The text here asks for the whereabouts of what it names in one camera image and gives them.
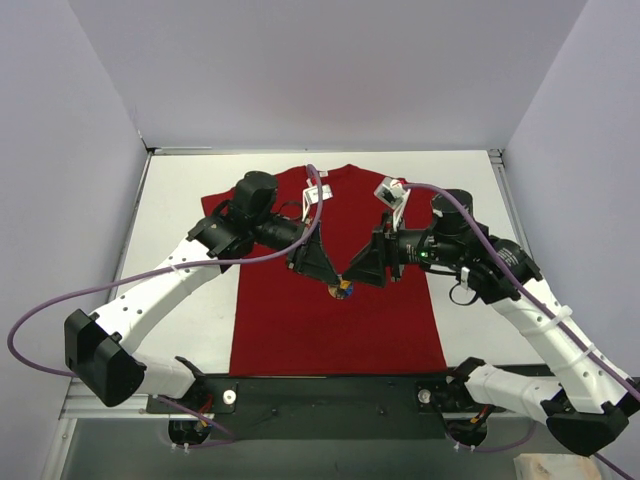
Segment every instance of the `white table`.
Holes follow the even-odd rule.
[[[351,163],[412,182],[468,190],[474,197],[475,217],[493,234],[515,240],[485,151],[154,156],[122,276],[160,263],[203,216],[201,197],[228,190],[249,170],[275,174],[307,163],[319,170]],[[493,309],[482,302],[456,306],[448,298],[452,279],[427,277],[447,365],[456,366],[469,356],[498,365],[542,363],[516,329]],[[232,267],[201,287],[149,334],[139,351],[167,357],[183,355],[204,372],[227,373],[238,279],[239,269]]]

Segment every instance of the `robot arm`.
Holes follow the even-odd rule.
[[[211,260],[246,257],[255,243],[282,250],[301,241],[307,230],[305,222],[271,212],[277,186],[272,175],[249,172],[237,183],[233,199],[201,219],[156,267],[157,273],[162,270],[165,274],[142,281],[90,315],[76,310],[67,318],[66,364],[106,406],[118,405],[134,393],[180,399],[191,394],[201,374],[193,364],[181,357],[145,356],[137,349],[180,302],[229,268],[211,265]],[[322,248],[320,225],[307,235],[305,242],[289,252],[288,268],[330,285],[339,284]]]
[[[387,178],[375,193],[394,213],[383,217],[381,225],[374,228],[369,245],[352,260],[343,278],[383,287],[387,269],[391,279],[399,281],[405,265],[411,264],[427,272],[451,275],[457,280],[454,288],[475,291],[474,301],[481,299],[509,320],[554,374],[551,378],[525,377],[470,358],[454,370],[449,389],[442,395],[455,396],[459,403],[495,405],[545,423],[563,445],[581,455],[591,455],[612,442],[640,404],[590,355],[597,355],[634,388],[637,385],[575,324],[571,309],[556,300],[533,260],[516,243],[492,236],[486,226],[479,225],[498,257],[554,318],[520,294],[463,215],[441,194],[432,199],[432,224],[423,230],[410,230],[398,220],[397,211],[404,209],[408,199],[402,184]],[[448,193],[473,215],[468,192]],[[572,336],[588,347],[586,352]],[[432,395],[431,403],[440,400]]]

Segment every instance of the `red t-shirt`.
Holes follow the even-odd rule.
[[[304,167],[278,178],[275,208],[301,201]],[[370,240],[387,208],[373,194],[383,175],[353,165],[322,178],[333,198],[324,202],[322,240],[336,271]],[[209,215],[232,191],[204,197]],[[415,190],[405,210],[407,228],[431,223],[431,193]],[[283,213],[295,216],[298,212]],[[271,253],[256,245],[251,256]],[[344,300],[327,285],[297,275],[276,259],[240,267],[231,351],[231,375],[403,374],[446,368],[426,277],[407,266],[399,283],[384,289],[356,284]]]

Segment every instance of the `white backdrop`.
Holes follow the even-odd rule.
[[[506,149],[536,260],[599,348],[640,373],[640,4],[590,0]],[[640,474],[640,419],[607,456]]]
[[[70,0],[150,146],[504,147],[585,0]]]
[[[68,380],[4,347],[20,315],[113,277],[145,151],[64,0],[4,2],[0,14],[0,465],[40,478]],[[18,347],[63,367],[62,324],[78,299],[39,315]]]

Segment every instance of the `gray wall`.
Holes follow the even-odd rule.
[[[640,374],[640,4],[590,0],[506,149],[536,259],[618,365]],[[640,473],[640,421],[606,449]]]
[[[585,0],[70,0],[145,141],[504,147]]]
[[[67,2],[4,2],[0,15],[0,336],[43,300],[114,272],[145,151]],[[63,366],[70,302],[19,336],[29,357]],[[67,389],[0,348],[0,465],[39,478]]]

